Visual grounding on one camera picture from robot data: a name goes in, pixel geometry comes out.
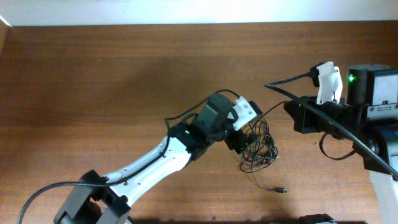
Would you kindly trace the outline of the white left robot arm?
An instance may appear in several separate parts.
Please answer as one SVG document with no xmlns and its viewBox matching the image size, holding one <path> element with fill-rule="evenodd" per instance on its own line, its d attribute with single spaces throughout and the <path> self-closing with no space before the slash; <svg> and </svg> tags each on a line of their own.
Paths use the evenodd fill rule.
<svg viewBox="0 0 398 224">
<path fill-rule="evenodd" d="M 53 219 L 64 223 L 131 223 L 132 205 L 155 184 L 204 155 L 215 142 L 224 141 L 241 153 L 252 140 L 242 128 L 260 117 L 255 102 L 212 94 L 199 113 L 186 114 L 153 150 L 135 162 L 100 176 L 91 170 L 80 177 Z"/>
</svg>

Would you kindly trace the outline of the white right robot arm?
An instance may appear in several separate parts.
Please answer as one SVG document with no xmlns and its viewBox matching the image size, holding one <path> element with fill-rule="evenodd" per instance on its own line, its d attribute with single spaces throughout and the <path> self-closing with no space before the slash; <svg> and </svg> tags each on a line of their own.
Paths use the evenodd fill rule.
<svg viewBox="0 0 398 224">
<path fill-rule="evenodd" d="M 353 65 L 348 70 L 346 103 L 341 100 L 343 81 L 340 69 L 333 62 L 321 63 L 308 73 L 313 85 L 319 87 L 317 96 L 300 97 L 358 135 L 386 164 L 397 171 L 397 69 L 388 65 Z M 294 100 L 284 103 L 284 109 L 294 120 L 294 130 L 302 134 L 325 133 L 335 139 L 347 139 L 332 124 Z M 377 164 L 355 143 L 353 150 L 343 157 L 329 157 L 340 161 L 355 153 L 363 157 L 369 170 L 382 214 L 382 223 L 397 223 L 397 177 Z"/>
</svg>

